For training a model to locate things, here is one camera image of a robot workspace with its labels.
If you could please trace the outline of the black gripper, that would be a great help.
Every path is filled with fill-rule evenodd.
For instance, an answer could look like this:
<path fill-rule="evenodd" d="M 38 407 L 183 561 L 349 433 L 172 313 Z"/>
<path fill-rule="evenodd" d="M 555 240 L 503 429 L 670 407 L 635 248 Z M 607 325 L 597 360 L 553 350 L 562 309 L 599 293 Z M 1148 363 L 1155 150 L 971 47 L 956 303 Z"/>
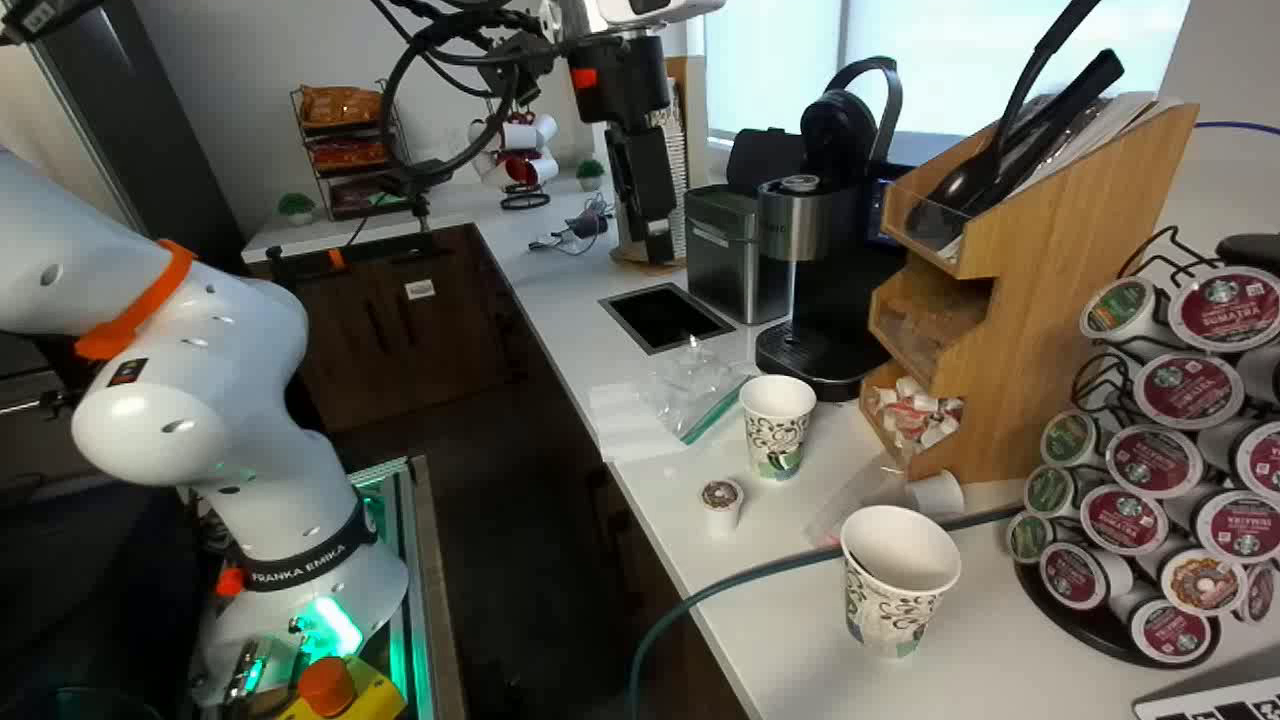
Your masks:
<path fill-rule="evenodd" d="M 623 248 L 635 263 L 667 263 L 676 190 L 665 132 L 652 115 L 667 105 L 665 46 L 657 35 L 586 35 L 568 52 L 575 107 L 617 135 L 617 197 Z"/>

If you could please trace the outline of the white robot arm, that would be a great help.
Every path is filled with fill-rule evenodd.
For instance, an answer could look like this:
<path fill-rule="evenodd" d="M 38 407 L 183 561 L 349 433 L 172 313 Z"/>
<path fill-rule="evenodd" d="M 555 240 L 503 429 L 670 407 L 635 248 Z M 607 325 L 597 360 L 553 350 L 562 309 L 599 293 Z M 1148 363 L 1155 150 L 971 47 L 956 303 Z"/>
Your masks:
<path fill-rule="evenodd" d="M 330 441 L 289 411 L 306 354 L 289 288 L 148 240 L 0 153 L 0 327 L 62 335 L 97 370 L 73 407 L 93 469 L 183 489 L 230 535 L 245 584 L 201 630 L 197 703 L 255 691 L 255 646 L 351 655 L 398 611 L 407 564 Z"/>

